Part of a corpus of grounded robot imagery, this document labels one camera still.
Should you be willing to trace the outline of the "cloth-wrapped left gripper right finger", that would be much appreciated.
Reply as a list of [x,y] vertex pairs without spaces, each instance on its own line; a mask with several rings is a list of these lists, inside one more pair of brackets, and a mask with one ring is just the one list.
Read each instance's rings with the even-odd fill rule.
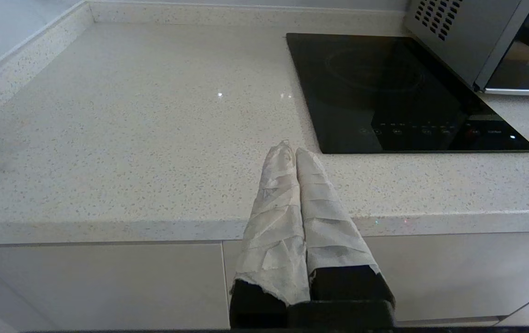
[[313,299],[395,301],[320,160],[299,148],[296,162]]

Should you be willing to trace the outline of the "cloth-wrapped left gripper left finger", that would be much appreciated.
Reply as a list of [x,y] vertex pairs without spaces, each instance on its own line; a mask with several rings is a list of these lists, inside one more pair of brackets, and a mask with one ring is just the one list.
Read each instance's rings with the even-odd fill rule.
[[300,187],[288,141],[264,160],[230,294],[233,329],[286,327],[290,308],[310,302]]

